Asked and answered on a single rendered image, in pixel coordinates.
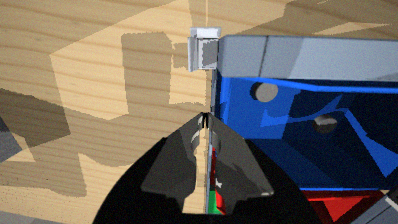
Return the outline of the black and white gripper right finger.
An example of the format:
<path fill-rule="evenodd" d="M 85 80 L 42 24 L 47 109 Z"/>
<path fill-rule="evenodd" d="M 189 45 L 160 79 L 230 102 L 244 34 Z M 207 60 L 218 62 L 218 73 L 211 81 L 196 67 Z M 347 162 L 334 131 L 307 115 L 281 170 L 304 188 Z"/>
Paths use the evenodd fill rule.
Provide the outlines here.
<path fill-rule="evenodd" d="M 210 112 L 205 120 L 216 150 L 215 188 L 224 198 L 227 214 L 238 200 L 245 200 L 251 216 L 276 224 L 322 224 L 296 183 L 250 139 Z"/>

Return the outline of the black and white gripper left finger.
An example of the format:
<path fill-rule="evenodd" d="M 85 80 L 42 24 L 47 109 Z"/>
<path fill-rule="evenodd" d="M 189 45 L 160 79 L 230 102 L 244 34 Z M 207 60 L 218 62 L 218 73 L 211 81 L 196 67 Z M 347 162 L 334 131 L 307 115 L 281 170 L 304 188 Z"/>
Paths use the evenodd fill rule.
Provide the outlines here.
<path fill-rule="evenodd" d="M 129 224 L 147 214 L 163 212 L 168 197 L 177 199 L 183 213 L 185 199 L 196 186 L 193 153 L 204 123 L 205 113 L 201 112 L 133 163 L 112 187 L 92 224 Z"/>

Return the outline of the grey metal shelf rack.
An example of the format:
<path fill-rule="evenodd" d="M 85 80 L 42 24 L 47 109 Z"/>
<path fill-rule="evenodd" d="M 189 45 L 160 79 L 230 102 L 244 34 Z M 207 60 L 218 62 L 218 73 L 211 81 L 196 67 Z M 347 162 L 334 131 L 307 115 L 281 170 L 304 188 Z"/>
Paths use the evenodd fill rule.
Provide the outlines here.
<path fill-rule="evenodd" d="M 220 35 L 221 27 L 190 27 L 187 38 L 189 72 L 212 69 L 214 116 L 221 75 L 398 82 L 395 39 L 237 34 L 218 39 Z M 205 214 L 222 214 L 216 206 L 211 135 L 209 131 Z M 398 224 L 398 184 L 349 224 Z"/>

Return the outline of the blue bin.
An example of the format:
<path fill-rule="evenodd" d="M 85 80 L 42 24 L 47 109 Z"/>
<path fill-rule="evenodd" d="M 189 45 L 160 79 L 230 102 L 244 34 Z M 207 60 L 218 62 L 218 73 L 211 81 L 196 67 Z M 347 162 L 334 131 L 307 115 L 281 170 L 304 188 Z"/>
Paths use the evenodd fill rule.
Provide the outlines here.
<path fill-rule="evenodd" d="M 253 95 L 258 82 L 277 85 L 276 97 L 260 102 Z M 300 190 L 391 190 L 398 184 L 398 94 L 390 93 L 398 93 L 398 82 L 221 75 L 215 117 Z M 324 114 L 337 126 L 321 134 L 312 122 Z"/>

